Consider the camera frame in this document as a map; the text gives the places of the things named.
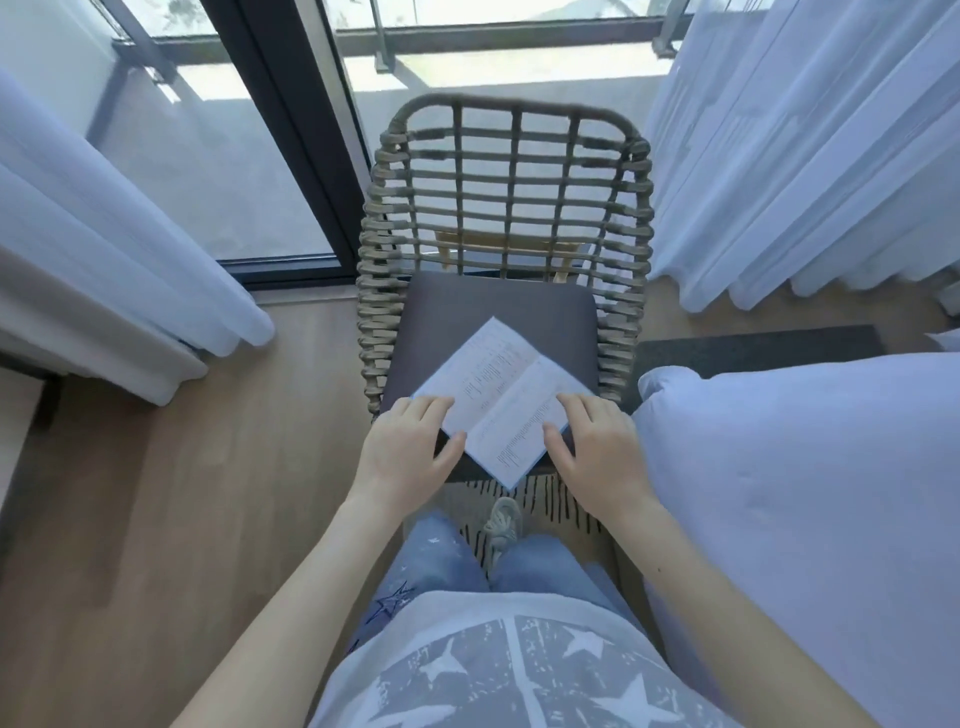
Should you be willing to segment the white grey star shirt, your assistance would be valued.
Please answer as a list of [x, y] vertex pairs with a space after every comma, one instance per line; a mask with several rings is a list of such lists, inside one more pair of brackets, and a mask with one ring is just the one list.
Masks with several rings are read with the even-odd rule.
[[329, 678], [309, 728], [740, 728], [621, 615], [551, 593], [431, 591]]

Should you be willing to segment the grey seat cushion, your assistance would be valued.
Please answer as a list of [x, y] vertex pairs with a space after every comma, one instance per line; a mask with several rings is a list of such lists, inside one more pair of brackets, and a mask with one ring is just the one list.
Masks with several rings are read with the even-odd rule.
[[[490, 318], [496, 318], [598, 393], [598, 320], [594, 298], [563, 283], [416, 273], [407, 290], [381, 413], [413, 394]], [[452, 475], [486, 471], [462, 455]]]

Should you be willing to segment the grey balcony railing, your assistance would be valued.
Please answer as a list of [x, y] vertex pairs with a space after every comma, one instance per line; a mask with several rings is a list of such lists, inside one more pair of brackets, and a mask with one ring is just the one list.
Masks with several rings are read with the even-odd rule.
[[771, 0], [87, 0], [119, 62], [173, 85], [193, 67], [245, 79], [319, 77], [317, 54], [374, 57], [650, 43], [671, 58], [693, 18], [764, 13]]

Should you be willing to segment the dark grey rug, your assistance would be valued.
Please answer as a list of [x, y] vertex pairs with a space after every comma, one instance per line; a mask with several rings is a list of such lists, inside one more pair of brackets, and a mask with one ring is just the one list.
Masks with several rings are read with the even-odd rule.
[[626, 408], [635, 407], [642, 400], [640, 378], [661, 367], [685, 367], [708, 379], [726, 373], [876, 358], [886, 353], [880, 334], [870, 324], [645, 341], [635, 348], [621, 403]]

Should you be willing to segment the black sliding door frame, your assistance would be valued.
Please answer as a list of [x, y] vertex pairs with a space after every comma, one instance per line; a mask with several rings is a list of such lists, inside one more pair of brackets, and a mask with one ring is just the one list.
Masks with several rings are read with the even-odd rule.
[[223, 264], [249, 291], [356, 280], [369, 157], [321, 0], [201, 0], [330, 253]]

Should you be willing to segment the person's right hand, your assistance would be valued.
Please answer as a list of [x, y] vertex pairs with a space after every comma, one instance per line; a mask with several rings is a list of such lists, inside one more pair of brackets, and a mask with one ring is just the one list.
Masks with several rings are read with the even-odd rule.
[[592, 394], [558, 394], [577, 461], [575, 500], [610, 531], [654, 501], [642, 445], [632, 419], [614, 402]]

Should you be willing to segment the grey laced sneaker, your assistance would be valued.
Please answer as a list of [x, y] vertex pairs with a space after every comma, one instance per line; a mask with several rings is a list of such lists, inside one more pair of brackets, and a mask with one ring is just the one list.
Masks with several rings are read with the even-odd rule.
[[484, 532], [490, 550], [489, 567], [522, 538], [523, 509], [511, 496], [501, 496], [492, 504]]

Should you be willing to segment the white bed duvet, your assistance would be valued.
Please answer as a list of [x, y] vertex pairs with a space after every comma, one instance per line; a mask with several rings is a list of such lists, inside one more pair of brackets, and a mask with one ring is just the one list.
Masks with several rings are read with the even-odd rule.
[[638, 391], [654, 491], [703, 556], [883, 728], [960, 728], [960, 353]]

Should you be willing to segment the striped beige rug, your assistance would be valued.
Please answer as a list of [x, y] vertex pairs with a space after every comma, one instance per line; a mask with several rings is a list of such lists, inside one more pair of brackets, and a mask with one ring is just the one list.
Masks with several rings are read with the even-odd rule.
[[502, 497], [512, 498], [523, 511], [524, 535], [554, 536], [582, 563], [614, 562], [614, 544], [606, 529], [579, 505], [556, 473], [528, 476], [511, 491], [491, 479], [448, 482], [430, 508], [451, 519], [482, 567], [488, 568], [493, 548], [485, 525]]

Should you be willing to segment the white sheer curtain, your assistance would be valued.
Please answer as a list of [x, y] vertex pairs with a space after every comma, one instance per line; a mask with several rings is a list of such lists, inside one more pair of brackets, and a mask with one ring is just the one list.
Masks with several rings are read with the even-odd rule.
[[165, 406], [200, 357], [269, 344], [253, 297], [0, 69], [0, 351]]
[[686, 311], [960, 264], [960, 0], [700, 0], [646, 132]]

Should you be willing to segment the blue star-patch jeans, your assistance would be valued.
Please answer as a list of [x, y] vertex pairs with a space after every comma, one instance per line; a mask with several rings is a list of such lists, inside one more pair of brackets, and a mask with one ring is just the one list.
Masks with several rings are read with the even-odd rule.
[[533, 593], [586, 601], [643, 626], [601, 564], [580, 564], [556, 537], [534, 534], [507, 547], [489, 575], [453, 521], [440, 512], [417, 520], [347, 644], [353, 652], [424, 594]]

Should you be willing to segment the person's left hand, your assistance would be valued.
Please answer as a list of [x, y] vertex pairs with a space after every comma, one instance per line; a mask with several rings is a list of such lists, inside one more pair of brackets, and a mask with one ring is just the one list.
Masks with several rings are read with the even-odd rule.
[[452, 396], [402, 397], [373, 423], [349, 491], [397, 525], [424, 506], [446, 482], [434, 479], [434, 458]]

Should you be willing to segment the person's right forearm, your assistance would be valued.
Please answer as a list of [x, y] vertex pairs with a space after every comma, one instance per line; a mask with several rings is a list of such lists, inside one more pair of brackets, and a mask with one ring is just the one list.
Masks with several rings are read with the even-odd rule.
[[743, 726], [880, 728], [649, 493], [617, 495], [600, 520], [665, 602]]

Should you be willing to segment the person's left forearm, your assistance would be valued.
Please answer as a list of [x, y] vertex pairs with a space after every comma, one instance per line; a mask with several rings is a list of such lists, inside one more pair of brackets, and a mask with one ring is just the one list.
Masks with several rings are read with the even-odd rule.
[[303, 728], [354, 602], [404, 512], [350, 495], [171, 728]]

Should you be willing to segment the woven wicker chair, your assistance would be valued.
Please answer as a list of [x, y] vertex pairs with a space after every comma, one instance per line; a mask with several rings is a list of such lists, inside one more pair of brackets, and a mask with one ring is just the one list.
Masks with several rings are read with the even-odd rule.
[[620, 404], [654, 237], [650, 145], [606, 108], [432, 92], [380, 134], [359, 236], [358, 330], [377, 417], [415, 274], [582, 287], [598, 393]]

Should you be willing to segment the white printed paper sheet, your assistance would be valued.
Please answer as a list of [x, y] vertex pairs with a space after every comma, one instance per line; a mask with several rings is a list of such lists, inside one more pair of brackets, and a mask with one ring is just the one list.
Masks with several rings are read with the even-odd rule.
[[451, 397], [441, 429], [465, 432], [464, 453], [488, 476], [515, 490], [546, 454], [543, 423], [564, 431], [558, 394], [591, 390], [539, 353], [506, 323], [489, 318], [413, 394]]

